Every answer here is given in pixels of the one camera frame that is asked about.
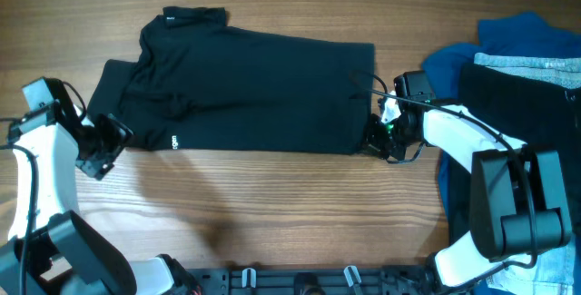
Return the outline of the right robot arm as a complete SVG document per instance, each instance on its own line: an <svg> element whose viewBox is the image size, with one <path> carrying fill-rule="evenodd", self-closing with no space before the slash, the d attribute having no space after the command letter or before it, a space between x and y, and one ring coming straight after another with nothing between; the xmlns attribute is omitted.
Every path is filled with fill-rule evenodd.
<svg viewBox="0 0 581 295"><path fill-rule="evenodd" d="M557 152L501 133L459 103L434 98L422 71L396 81L394 93L367 90L379 96L381 110L370 121L367 145L389 164L408 162L413 143L452 156L470 175L469 227L424 266L385 268L385 285L459 294L506 268L532 269L543 253L567 246L572 222Z"/></svg>

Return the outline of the black t-shirt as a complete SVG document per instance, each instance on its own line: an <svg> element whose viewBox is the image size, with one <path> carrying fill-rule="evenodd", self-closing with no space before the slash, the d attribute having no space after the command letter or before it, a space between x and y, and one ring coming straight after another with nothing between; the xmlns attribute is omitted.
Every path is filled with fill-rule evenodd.
<svg viewBox="0 0 581 295"><path fill-rule="evenodd" d="M88 104L150 151L353 154L370 116L368 43L230 26L222 8L165 7L141 31L136 62L109 60Z"/></svg>

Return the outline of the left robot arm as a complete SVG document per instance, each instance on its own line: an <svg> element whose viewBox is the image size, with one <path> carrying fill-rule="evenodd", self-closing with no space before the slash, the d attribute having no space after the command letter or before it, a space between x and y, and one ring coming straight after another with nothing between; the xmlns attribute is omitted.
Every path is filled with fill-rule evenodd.
<svg viewBox="0 0 581 295"><path fill-rule="evenodd" d="M29 111L8 118L2 148L17 160L17 203L1 248L8 294L201 294L176 259L129 262L79 213L75 173L100 181L133 132L113 115L87 115L73 87L41 77L23 86Z"/></svg>

